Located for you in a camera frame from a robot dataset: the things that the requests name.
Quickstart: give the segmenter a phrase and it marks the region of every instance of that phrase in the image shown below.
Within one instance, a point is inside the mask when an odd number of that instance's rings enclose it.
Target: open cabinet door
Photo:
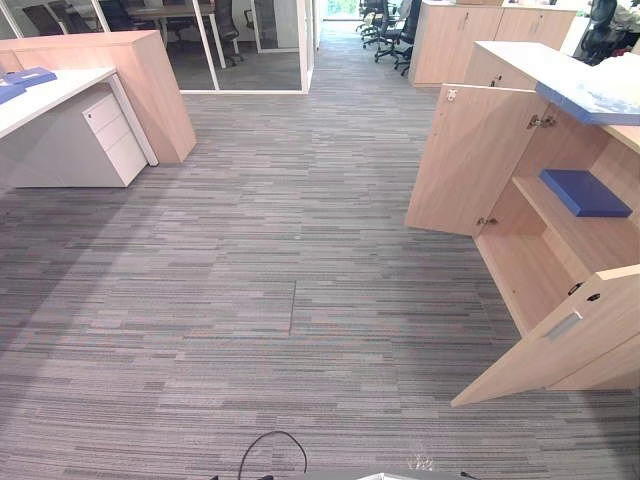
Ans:
[[[444,84],[407,226],[478,234],[546,108],[531,90]]]
[[[640,332],[639,299],[640,265],[593,274],[451,405],[559,382]]]

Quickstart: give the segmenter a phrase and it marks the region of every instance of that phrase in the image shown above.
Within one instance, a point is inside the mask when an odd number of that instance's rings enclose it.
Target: drawer handle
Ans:
[[[573,327],[575,327],[581,320],[582,317],[580,316],[580,314],[578,312],[573,312],[560,320],[560,323],[549,330],[545,337],[554,342],[569,330],[571,330]]]

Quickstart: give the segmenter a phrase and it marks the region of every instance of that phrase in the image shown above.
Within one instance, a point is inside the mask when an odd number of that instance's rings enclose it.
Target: door hinge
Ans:
[[[476,225],[497,225],[498,220],[495,218],[485,219],[484,217],[480,217],[476,222]]]
[[[547,127],[553,127],[556,124],[556,119],[553,118],[551,115],[547,116],[546,118],[540,118],[537,115],[533,115],[531,117],[531,120],[529,120],[529,124],[527,125],[527,130],[533,127],[542,127],[542,128],[547,128]]]

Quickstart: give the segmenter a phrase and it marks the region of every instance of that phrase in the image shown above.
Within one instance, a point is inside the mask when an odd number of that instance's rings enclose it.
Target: office cubicle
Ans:
[[[17,36],[156,29],[184,92],[301,93],[313,66],[312,2],[0,0],[0,6]]]

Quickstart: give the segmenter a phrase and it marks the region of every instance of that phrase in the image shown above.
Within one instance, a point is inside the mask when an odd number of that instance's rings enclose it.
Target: cabinet handle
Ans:
[[[555,327],[549,330],[545,337],[553,342],[575,327],[580,320],[582,320],[580,314],[578,312],[572,312],[560,320]]]
[[[571,289],[569,290],[569,292],[567,293],[567,295],[569,295],[569,296],[573,295],[573,294],[576,292],[576,290],[577,290],[577,289],[579,289],[579,288],[582,286],[582,284],[583,284],[583,283],[584,283],[584,282],[578,282],[578,283],[576,283],[573,287],[571,287]]]

